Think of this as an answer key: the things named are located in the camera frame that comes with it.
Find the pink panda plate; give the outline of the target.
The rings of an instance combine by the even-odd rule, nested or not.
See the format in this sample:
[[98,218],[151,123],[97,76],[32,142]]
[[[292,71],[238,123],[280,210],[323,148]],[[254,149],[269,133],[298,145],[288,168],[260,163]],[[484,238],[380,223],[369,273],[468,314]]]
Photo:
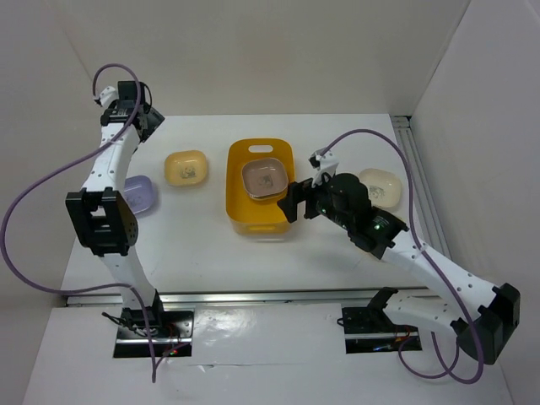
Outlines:
[[256,159],[241,169],[243,187],[254,200],[275,197],[285,191],[289,178],[284,164],[275,158]]

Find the yellow panda plate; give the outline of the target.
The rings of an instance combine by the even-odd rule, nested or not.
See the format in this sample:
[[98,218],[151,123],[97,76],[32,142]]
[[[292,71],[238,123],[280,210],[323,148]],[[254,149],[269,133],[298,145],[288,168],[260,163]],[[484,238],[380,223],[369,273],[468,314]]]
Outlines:
[[195,186],[206,180],[208,160],[199,150],[174,152],[166,157],[164,177],[170,186]]

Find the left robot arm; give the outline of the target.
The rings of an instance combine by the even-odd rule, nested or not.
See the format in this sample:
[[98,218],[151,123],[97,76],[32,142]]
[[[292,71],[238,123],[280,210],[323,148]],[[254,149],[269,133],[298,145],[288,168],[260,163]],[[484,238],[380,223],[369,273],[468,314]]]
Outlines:
[[138,258],[138,221],[127,204],[124,185],[132,156],[165,118],[152,106],[145,83],[120,81],[104,89],[99,102],[101,142],[105,150],[94,161],[89,177],[65,203],[81,246],[88,248],[121,284],[121,318],[149,337],[166,327],[163,303],[148,281]]

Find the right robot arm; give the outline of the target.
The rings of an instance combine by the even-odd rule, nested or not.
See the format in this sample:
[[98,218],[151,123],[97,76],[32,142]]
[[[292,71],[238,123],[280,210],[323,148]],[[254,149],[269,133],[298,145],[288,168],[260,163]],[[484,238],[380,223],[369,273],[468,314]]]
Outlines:
[[434,303],[395,288],[380,289],[368,304],[374,329],[395,324],[447,333],[471,358],[484,365],[496,362],[520,322],[521,295],[515,287],[497,286],[441,255],[398,217],[373,206],[355,175],[326,175],[319,185],[293,182],[278,207],[293,223],[300,203],[305,219],[329,219],[360,250],[406,271],[440,297]]

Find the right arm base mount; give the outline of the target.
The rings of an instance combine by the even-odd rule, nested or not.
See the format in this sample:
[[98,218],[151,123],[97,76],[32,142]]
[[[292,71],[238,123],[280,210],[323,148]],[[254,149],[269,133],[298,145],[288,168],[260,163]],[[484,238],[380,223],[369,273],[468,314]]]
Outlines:
[[395,325],[381,312],[363,307],[343,307],[337,324],[343,329],[347,354],[420,351],[416,327]]

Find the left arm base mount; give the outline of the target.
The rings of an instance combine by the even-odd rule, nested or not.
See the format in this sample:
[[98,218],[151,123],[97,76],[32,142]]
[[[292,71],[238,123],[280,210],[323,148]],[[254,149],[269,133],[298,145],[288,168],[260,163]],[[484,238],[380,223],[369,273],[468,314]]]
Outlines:
[[[164,354],[171,358],[192,356],[194,316],[193,309],[167,310],[163,313],[163,324],[150,329],[157,359]],[[117,326],[114,359],[150,357],[147,333],[143,327],[128,326],[119,317],[107,317]]]

